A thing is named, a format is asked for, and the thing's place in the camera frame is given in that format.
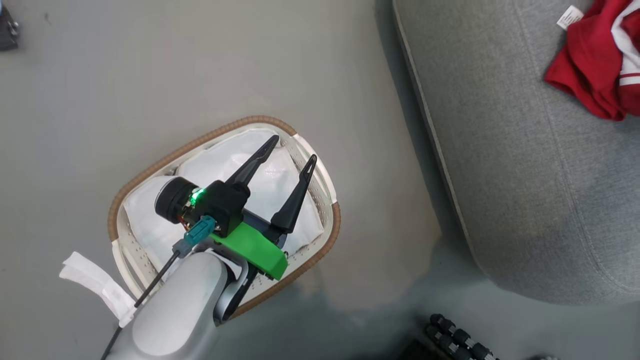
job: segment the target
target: laundry basket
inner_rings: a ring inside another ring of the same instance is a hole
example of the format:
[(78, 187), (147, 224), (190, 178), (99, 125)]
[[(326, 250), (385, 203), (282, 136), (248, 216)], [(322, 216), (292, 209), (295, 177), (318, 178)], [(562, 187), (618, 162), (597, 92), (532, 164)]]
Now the laundry basket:
[[(124, 206), (127, 198), (149, 179), (156, 176), (174, 175), (178, 166), (186, 160), (249, 129), (275, 131), (280, 136), (280, 144), (287, 149), (298, 170), (302, 169), (309, 157), (316, 153), (307, 141), (285, 122), (267, 116), (246, 117), (211, 131), (172, 152), (129, 181), (113, 199), (108, 218), (113, 257), (124, 281), (136, 297), (142, 294), (157, 275), (159, 269), (153, 266), (144, 248), (138, 243), (131, 231)], [(314, 266), (335, 243), (340, 230), (340, 206), (336, 200), (331, 178), (319, 156), (308, 191), (316, 205), (323, 232), (295, 254), (288, 255), (289, 266), (280, 281), (269, 280), (263, 275), (258, 275), (244, 296), (235, 313), (236, 316), (260, 304), (292, 283), (311, 266)]]

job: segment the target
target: gray floor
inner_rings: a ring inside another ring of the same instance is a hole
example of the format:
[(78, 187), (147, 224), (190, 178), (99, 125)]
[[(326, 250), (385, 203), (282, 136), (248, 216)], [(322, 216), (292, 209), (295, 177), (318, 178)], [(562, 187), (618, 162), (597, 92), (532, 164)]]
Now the gray floor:
[(473, 264), (439, 179), (388, 1), (11, 0), (0, 54), (0, 357), (97, 358), (115, 319), (58, 278), (74, 250), (122, 283), (118, 189), (246, 115), (294, 126), (335, 183), (342, 229), (292, 286), (226, 324), (225, 359), (384, 359), (445, 313), (503, 359), (637, 359), (639, 306), (507, 293)]

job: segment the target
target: black object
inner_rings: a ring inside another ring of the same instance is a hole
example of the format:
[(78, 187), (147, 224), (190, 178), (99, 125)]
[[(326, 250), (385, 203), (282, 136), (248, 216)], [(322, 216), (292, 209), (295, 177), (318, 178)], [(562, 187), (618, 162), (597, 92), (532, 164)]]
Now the black object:
[(443, 318), (442, 321), (439, 323), (440, 326), (440, 330), (442, 330), (444, 333), (453, 333), (453, 331), (450, 331), (452, 327), (456, 327), (456, 324), (454, 324), (451, 320), (449, 319), (445, 319)]
[(470, 360), (471, 359), (471, 353), (469, 352), (469, 350), (463, 348), (463, 347), (459, 347), (456, 352), (454, 352), (451, 357), (454, 360)]
[(5, 6), (0, 8), (0, 51), (18, 47), (18, 23), (13, 20)]
[(243, 208), (251, 195), (249, 182), (279, 139), (273, 135), (227, 181), (216, 180), (207, 186), (198, 196), (197, 206), (190, 200), (198, 186), (182, 177), (171, 180), (158, 194), (156, 213), (174, 224), (185, 222), (190, 226), (209, 215), (216, 219), (214, 233), (226, 238), (243, 221)]
[(307, 188), (309, 188), (311, 177), (316, 168), (316, 161), (317, 156), (315, 154), (311, 155), (305, 167), (300, 171), (298, 184), (296, 184), (296, 187), (280, 210), (271, 217), (271, 225), (262, 232), (262, 235), (271, 242), (277, 244), (282, 234), (293, 233), (293, 229), (296, 227), (296, 221), (298, 221), (298, 215), (300, 215), (302, 203), (307, 194)]
[(179, 224), (180, 218), (184, 215), (185, 205), (193, 190), (197, 188), (198, 185), (183, 177), (176, 177), (169, 181), (156, 198), (156, 214), (174, 224)]
[(453, 333), (453, 340), (458, 345), (464, 345), (470, 338), (471, 336), (469, 336), (469, 334), (467, 334), (463, 329), (458, 329)]
[(442, 314), (433, 314), (429, 317), (429, 322), (432, 323), (435, 326), (439, 326), (439, 321), (441, 319), (444, 319), (444, 316), (442, 316)]
[[(173, 262), (179, 256), (180, 256), (180, 252), (176, 251), (176, 252), (173, 253), (173, 255), (171, 256), (169, 261), (167, 261), (166, 264), (164, 264), (164, 266), (158, 272), (158, 274), (156, 275), (154, 280), (149, 284), (149, 286), (147, 286), (147, 289), (145, 289), (145, 292), (143, 292), (142, 295), (140, 295), (140, 298), (138, 299), (138, 301), (136, 301), (136, 303), (133, 305), (133, 307), (135, 307), (137, 309), (140, 305), (142, 305), (142, 302), (145, 301), (147, 296), (149, 296), (149, 294), (151, 293), (151, 290), (153, 290), (156, 287), (156, 285), (158, 284), (160, 279), (162, 279), (162, 276), (164, 275), (164, 273), (167, 270), (169, 270), (169, 268), (171, 267)], [(113, 336), (111, 337), (111, 340), (109, 340), (109, 344), (107, 345), (107, 348), (104, 350), (104, 353), (102, 353), (102, 357), (100, 358), (100, 360), (105, 360), (107, 358), (107, 356), (109, 355), (109, 352), (111, 351), (111, 348), (113, 347), (113, 344), (115, 344), (116, 339), (120, 335), (121, 331), (122, 331), (122, 328), (118, 326), (116, 331), (113, 333)]]
[(455, 350), (450, 347), (451, 344), (453, 344), (453, 339), (449, 335), (443, 334), (440, 339), (438, 339), (438, 345), (440, 345), (440, 348), (447, 354), (453, 354), (455, 352)]
[(436, 337), (436, 335), (440, 334), (440, 332), (438, 331), (437, 327), (433, 325), (427, 325), (427, 327), (424, 329), (424, 333), (432, 341), (438, 341), (438, 338)]
[(249, 287), (251, 287), (251, 283), (253, 282), (253, 280), (255, 280), (255, 277), (257, 275), (258, 275), (258, 268), (249, 264), (246, 280), (244, 284), (240, 287), (238, 292), (234, 295), (234, 297), (229, 302), (229, 305), (227, 306), (225, 313), (222, 314), (222, 321), (225, 322), (229, 320), (231, 315), (235, 313), (236, 309), (238, 308), (238, 305), (240, 305), (240, 301), (242, 301), (242, 299), (246, 295), (246, 292), (249, 290)]
[(474, 356), (475, 359), (477, 360), (482, 360), (484, 358), (486, 358), (487, 355), (489, 355), (491, 352), (489, 351), (489, 349), (487, 349), (486, 347), (484, 347), (482, 344), (480, 343), (476, 343), (472, 348), (471, 348), (471, 354)]

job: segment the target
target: brown basket rim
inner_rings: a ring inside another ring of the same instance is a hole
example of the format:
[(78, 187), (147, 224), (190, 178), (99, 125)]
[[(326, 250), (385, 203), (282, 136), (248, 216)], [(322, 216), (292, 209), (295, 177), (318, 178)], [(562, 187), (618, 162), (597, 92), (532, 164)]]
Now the brown basket rim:
[[(280, 129), (282, 129), (283, 131), (285, 131), (287, 134), (291, 136), (294, 136), (296, 134), (296, 130), (293, 127), (291, 127), (290, 125), (288, 125), (287, 123), (285, 123), (280, 119), (276, 119), (274, 117), (265, 116), (265, 115), (254, 115), (254, 116), (245, 117), (245, 118), (236, 120), (234, 122), (231, 122), (227, 125), (221, 126), (215, 129), (214, 131), (210, 131), (207, 134), (204, 134), (203, 136), (187, 143), (185, 146), (182, 146), (176, 151), (173, 151), (169, 155), (165, 156), (162, 160), (157, 161), (156, 163), (154, 163), (153, 165), (145, 169), (143, 172), (141, 172), (136, 177), (131, 179), (128, 183), (126, 183), (120, 189), (120, 191), (118, 191), (115, 198), (113, 199), (113, 202), (111, 203), (111, 207), (109, 209), (109, 218), (107, 219), (107, 229), (109, 231), (109, 239), (112, 242), (118, 239), (119, 236), (118, 236), (118, 227), (117, 227), (116, 220), (118, 216), (118, 210), (120, 209), (120, 205), (122, 204), (122, 201), (127, 196), (127, 194), (129, 194), (131, 190), (133, 190), (136, 186), (138, 186), (142, 181), (146, 180), (149, 176), (156, 173), (158, 170), (167, 166), (169, 163), (181, 157), (182, 155), (186, 154), (187, 152), (191, 151), (192, 149), (208, 141), (211, 141), (214, 138), (224, 135), (230, 131), (236, 130), (248, 124), (256, 124), (256, 123), (264, 123), (264, 124), (269, 124), (272, 126), (279, 127)], [(267, 291), (265, 291), (264, 293), (261, 293), (260, 295), (248, 301), (246, 304), (239, 307), (238, 310), (236, 310), (234, 317), (237, 317), (249, 311), (253, 307), (260, 304), (261, 302), (275, 295), (278, 291), (282, 290), (285, 286), (295, 281), (300, 275), (304, 274), (308, 269), (314, 266), (320, 259), (324, 257), (324, 255), (326, 255), (326, 253), (329, 252), (329, 250), (331, 250), (331, 248), (333, 247), (333, 244), (335, 243), (335, 240), (338, 238), (338, 232), (340, 231), (340, 221), (341, 221), (340, 205), (338, 204), (338, 202), (335, 202), (332, 204), (332, 209), (333, 209), (333, 227), (331, 229), (331, 234), (329, 235), (329, 238), (327, 239), (326, 243), (322, 246), (322, 248), (320, 248), (320, 250), (316, 252), (309, 260), (307, 260), (304, 264), (298, 267), (294, 272), (289, 274), (287, 277), (285, 277), (281, 281), (278, 281), (274, 286), (270, 287)]]

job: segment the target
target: green led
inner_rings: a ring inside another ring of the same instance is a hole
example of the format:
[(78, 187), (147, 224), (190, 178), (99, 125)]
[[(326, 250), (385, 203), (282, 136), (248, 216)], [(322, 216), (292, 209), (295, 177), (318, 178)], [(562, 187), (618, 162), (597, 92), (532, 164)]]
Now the green led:
[(191, 203), (195, 204), (196, 200), (198, 200), (198, 197), (200, 196), (200, 194), (204, 193), (204, 189), (200, 189), (195, 193), (191, 194)]

